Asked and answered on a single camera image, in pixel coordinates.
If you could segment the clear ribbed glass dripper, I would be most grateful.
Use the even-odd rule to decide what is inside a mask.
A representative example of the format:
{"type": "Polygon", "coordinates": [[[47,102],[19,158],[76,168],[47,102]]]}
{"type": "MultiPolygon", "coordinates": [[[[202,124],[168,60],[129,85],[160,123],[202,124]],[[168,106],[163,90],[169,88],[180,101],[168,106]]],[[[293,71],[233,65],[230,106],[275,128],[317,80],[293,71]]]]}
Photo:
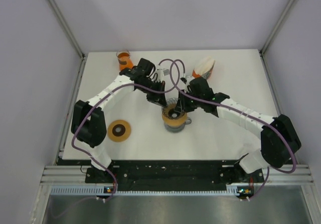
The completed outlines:
{"type": "Polygon", "coordinates": [[[171,120],[181,118],[184,114],[181,110],[175,110],[177,103],[177,98],[168,99],[167,106],[162,108],[162,115],[171,120]]]}

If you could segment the clear glass server jug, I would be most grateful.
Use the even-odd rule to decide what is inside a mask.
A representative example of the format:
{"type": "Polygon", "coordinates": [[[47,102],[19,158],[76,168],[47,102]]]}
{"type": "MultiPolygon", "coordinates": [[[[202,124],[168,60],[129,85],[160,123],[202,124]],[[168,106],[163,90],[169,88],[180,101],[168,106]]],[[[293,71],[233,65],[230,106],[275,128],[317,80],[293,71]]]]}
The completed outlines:
{"type": "Polygon", "coordinates": [[[171,127],[167,124],[164,124],[164,127],[167,131],[171,132],[171,133],[178,133],[178,132],[181,132],[186,125],[189,125],[192,123],[192,119],[190,117],[187,117],[187,120],[180,126],[178,127],[171,127]]]}

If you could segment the orange coffee filter box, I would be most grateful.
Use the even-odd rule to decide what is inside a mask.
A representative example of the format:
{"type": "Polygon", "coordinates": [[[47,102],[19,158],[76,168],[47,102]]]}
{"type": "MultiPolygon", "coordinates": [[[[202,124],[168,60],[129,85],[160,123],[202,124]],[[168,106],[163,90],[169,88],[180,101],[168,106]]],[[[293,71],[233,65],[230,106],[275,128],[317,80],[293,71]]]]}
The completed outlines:
{"type": "Polygon", "coordinates": [[[194,67],[192,72],[192,77],[199,78],[202,77],[208,80],[213,72],[215,66],[215,59],[213,57],[205,57],[201,59],[194,67]]]}

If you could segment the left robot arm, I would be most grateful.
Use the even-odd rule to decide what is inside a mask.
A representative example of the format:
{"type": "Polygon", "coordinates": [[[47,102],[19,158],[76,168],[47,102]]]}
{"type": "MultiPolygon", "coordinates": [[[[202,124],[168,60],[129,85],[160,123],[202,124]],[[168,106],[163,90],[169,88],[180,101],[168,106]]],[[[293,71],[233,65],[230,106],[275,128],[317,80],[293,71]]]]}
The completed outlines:
{"type": "Polygon", "coordinates": [[[135,90],[145,93],[147,101],[166,106],[166,74],[165,69],[141,58],[137,66],[121,70],[100,93],[89,100],[78,100],[75,103],[71,123],[71,145],[91,159],[92,166],[97,169],[96,176],[101,181],[108,182],[114,175],[113,169],[109,167],[111,157],[103,146],[107,135],[105,113],[135,90]]]}

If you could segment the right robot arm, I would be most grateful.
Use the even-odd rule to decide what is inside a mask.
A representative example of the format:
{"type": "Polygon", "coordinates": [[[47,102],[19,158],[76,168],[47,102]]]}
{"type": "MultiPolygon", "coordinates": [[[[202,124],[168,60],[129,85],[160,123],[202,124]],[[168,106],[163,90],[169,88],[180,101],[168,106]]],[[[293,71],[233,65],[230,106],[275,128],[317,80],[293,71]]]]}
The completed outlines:
{"type": "Polygon", "coordinates": [[[237,180],[247,181],[261,168],[279,169],[288,160],[296,164],[295,153],[301,148],[301,142],[288,116],[273,117],[242,106],[224,93],[213,92],[202,77],[182,77],[181,81],[185,89],[179,90],[176,112],[189,113],[201,108],[208,114],[237,124],[260,140],[259,149],[239,159],[234,169],[237,180]]]}

